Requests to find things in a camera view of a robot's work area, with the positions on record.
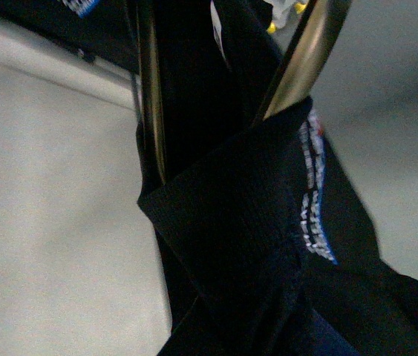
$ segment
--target gray floor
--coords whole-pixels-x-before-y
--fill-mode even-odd
[[[314,97],[382,256],[418,279],[417,6],[355,1]],[[107,91],[0,65],[0,355],[151,356],[169,334],[136,120]]]

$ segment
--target metal rod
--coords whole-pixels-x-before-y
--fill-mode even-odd
[[[137,2],[140,73],[143,94],[143,133],[145,154],[155,164],[161,183],[166,183],[166,144],[160,89],[156,22],[152,0]]]
[[[310,0],[255,123],[309,96],[336,43],[352,0]]]

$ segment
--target dark blue cloth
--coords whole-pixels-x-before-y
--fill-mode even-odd
[[[360,356],[360,354],[321,316],[313,312],[314,355],[316,356]]]

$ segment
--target embroidered logo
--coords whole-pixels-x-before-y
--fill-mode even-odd
[[[308,251],[317,253],[337,265],[321,220],[325,170],[323,133],[316,112],[312,110],[298,132],[307,169],[307,190],[303,196],[301,228]]]
[[[81,19],[87,16],[99,3],[99,0],[57,0],[70,10],[74,11]]]

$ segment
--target yellow object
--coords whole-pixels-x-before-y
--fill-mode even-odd
[[[295,10],[298,15],[301,15],[306,10],[307,4],[303,4],[302,2],[297,2],[295,4]]]
[[[271,23],[270,26],[268,27],[267,32],[271,35],[271,34],[275,33],[275,31],[276,31],[276,26],[275,26],[275,24]]]

